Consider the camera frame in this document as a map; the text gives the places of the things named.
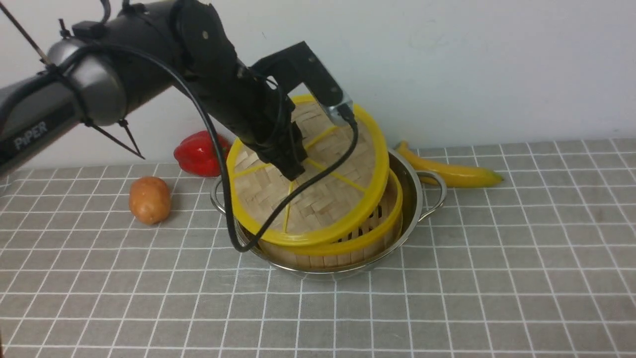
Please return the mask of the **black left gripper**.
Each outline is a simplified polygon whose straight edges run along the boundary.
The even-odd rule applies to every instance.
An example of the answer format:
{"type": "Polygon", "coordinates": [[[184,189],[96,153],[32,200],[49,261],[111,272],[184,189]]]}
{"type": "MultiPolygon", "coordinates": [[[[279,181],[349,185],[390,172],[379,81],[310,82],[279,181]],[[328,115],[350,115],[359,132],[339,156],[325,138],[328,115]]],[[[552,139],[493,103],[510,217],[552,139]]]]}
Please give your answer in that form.
{"type": "Polygon", "coordinates": [[[189,84],[207,113],[286,179],[303,174],[305,152],[297,140],[298,129],[291,125],[286,96],[272,89],[232,49],[199,49],[191,57],[189,84]]]}

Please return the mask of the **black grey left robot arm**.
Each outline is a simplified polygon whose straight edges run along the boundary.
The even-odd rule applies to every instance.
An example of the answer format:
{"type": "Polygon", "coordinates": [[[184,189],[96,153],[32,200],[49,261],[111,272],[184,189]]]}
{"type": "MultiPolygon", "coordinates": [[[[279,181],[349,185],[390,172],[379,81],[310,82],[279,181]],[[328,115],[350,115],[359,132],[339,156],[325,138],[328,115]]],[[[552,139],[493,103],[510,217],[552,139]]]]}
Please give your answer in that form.
{"type": "Polygon", "coordinates": [[[306,152],[291,122],[287,89],[247,67],[211,4],[122,2],[114,19],[75,23],[50,48],[45,70],[1,89],[1,176],[20,168],[78,124],[103,131],[170,87],[190,97],[274,165],[304,173],[306,152]]]}

